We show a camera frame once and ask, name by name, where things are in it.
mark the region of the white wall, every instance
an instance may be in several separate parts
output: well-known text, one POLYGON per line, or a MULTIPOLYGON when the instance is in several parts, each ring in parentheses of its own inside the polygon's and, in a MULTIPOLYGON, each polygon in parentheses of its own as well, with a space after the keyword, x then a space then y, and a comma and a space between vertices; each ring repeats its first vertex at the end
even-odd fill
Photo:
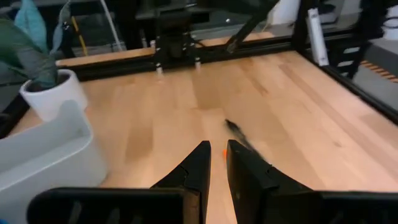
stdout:
POLYGON ((270 17, 271 24, 285 24, 294 22, 299 11, 300 0, 280 0, 270 17))
MULTIPOLYGON (((331 0, 329 3, 334 4, 336 13, 341 12, 341 15, 361 12, 359 7, 361 0, 331 0)), ((271 12, 271 24, 285 24, 295 21, 299 7, 300 0, 280 0, 271 12)))
MULTIPOLYGON (((389 9, 388 11, 388 17, 394 17, 398 16, 398 6, 394 6, 389 9)), ((395 27, 398 26, 398 22, 396 19, 392 19, 390 21, 386 22, 386 25, 389 27, 395 27)), ((384 29, 386 32, 384 34, 384 38, 387 40, 398 40, 398 29, 384 29)))

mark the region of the orange object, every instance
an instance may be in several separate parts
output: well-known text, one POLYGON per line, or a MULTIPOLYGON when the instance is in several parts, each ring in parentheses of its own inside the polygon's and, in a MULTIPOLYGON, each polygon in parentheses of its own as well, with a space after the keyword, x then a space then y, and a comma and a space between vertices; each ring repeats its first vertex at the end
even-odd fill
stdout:
POLYGON ((226 149, 223 150, 223 157, 226 159, 226 149))

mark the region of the wooden board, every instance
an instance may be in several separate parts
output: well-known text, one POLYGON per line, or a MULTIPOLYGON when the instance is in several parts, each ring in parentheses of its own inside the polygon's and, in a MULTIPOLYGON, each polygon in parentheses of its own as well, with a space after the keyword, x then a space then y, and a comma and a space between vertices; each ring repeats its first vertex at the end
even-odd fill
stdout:
MULTIPOLYGON (((103 187, 150 187, 210 140, 210 224, 236 223, 222 153, 233 138, 225 118, 313 189, 398 189, 397 127, 295 52, 82 85, 110 168, 103 187)), ((29 110, 14 133, 39 123, 29 110)))

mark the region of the green leaf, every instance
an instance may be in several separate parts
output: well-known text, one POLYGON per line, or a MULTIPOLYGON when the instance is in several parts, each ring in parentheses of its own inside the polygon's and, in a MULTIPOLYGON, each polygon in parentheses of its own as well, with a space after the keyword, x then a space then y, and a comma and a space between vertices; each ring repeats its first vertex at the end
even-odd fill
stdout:
POLYGON ((8 66, 8 69, 16 72, 18 75, 24 77, 24 78, 29 78, 26 74, 25 74, 25 70, 21 69, 21 68, 17 68, 17 67, 13 67, 13 66, 8 66))
POLYGON ((28 79, 43 89, 52 88, 57 84, 57 66, 53 57, 28 47, 19 49, 17 55, 28 79))
POLYGON ((63 5, 60 15, 58 17, 58 25, 54 30, 54 36, 52 37, 52 49, 50 54, 54 54, 62 44, 62 36, 63 36, 63 23, 68 21, 70 18, 70 0, 63 5))
POLYGON ((12 67, 22 68, 16 53, 19 48, 30 47, 40 51, 29 36, 12 21, 0 19, 0 34, 0 60, 12 67))
POLYGON ((48 52, 45 22, 33 0, 22 0, 14 23, 33 40, 41 52, 48 52))

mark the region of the white cylinder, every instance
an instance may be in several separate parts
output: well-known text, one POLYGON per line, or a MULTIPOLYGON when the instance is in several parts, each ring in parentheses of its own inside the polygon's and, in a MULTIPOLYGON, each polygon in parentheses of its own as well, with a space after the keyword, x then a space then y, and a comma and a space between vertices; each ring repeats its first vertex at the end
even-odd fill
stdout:
MULTIPOLYGON (((388 10, 387 18, 398 16, 398 6, 391 7, 388 10)), ((385 26, 389 27, 398 27, 398 19, 391 19, 387 21, 385 26)), ((387 40, 398 40, 398 29, 390 29, 388 27, 384 27, 384 38, 387 40)))
POLYGON ((76 101, 81 110, 87 107, 87 97, 80 86, 76 73, 69 69, 60 69, 58 76, 60 75, 67 75, 68 80, 49 90, 27 91, 27 87, 32 82, 30 80, 25 82, 19 90, 22 97, 43 121, 54 119, 58 115, 62 103, 66 100, 76 101))

